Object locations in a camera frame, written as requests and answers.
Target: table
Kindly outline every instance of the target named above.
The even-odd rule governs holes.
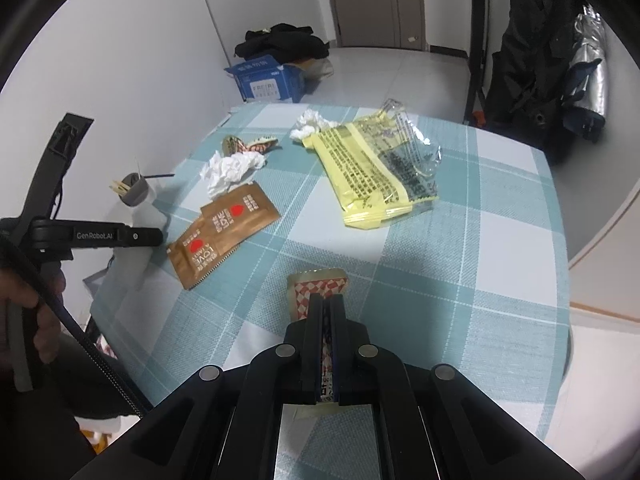
[[[158,190],[175,240],[207,203],[198,171],[224,136],[275,135],[256,181],[282,218],[184,291],[164,249],[142,283],[105,277],[92,316],[132,378],[159,402],[199,367],[232,368],[282,341],[287,275],[341,267],[347,316],[403,361],[448,362],[539,438],[558,396],[568,338],[568,265],[558,199],[542,152],[483,130],[412,116],[443,147],[434,209],[390,227],[345,227],[317,155],[288,137],[307,105],[247,104]],[[364,108],[315,107],[349,121]],[[286,406],[277,478],[378,476],[367,407],[299,419]]]

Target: bag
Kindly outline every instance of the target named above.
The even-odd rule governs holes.
[[[347,226],[377,229],[430,209],[437,198],[440,146],[392,99],[375,114],[305,137],[303,145],[320,157]]]
[[[484,106],[486,129],[545,152],[549,164],[569,153],[561,97],[573,57],[582,0],[511,0],[509,25],[495,52]]]

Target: finger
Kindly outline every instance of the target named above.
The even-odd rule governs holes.
[[[33,345],[41,352],[50,346],[57,344],[60,337],[60,329],[57,327],[40,328],[33,336]]]
[[[56,276],[51,280],[51,282],[49,283],[49,287],[56,296],[59,296],[65,291],[66,278],[62,271],[57,273]]]
[[[38,350],[38,356],[44,364],[48,365],[58,356],[58,350],[60,350],[60,342],[55,338]]]
[[[51,326],[57,327],[58,329],[60,328],[60,320],[47,304],[40,307],[36,315],[36,319],[38,321],[38,327],[40,328],[48,328]]]
[[[0,269],[0,303],[7,300],[34,308],[38,304],[38,295],[11,269]]]

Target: brown packet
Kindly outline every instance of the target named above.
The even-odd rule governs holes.
[[[216,233],[218,252],[226,253],[280,218],[280,213],[256,183],[244,184],[200,209]]]
[[[200,216],[188,229],[166,248],[180,283],[190,290],[212,273],[217,266],[237,249],[231,247],[219,253],[215,247],[216,232]]]

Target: yellow plastic bag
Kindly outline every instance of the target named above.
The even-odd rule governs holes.
[[[348,226],[380,227],[437,196],[433,176],[440,148],[434,153],[429,141],[422,150],[417,129],[393,103],[394,115],[383,109],[303,140],[320,157]]]

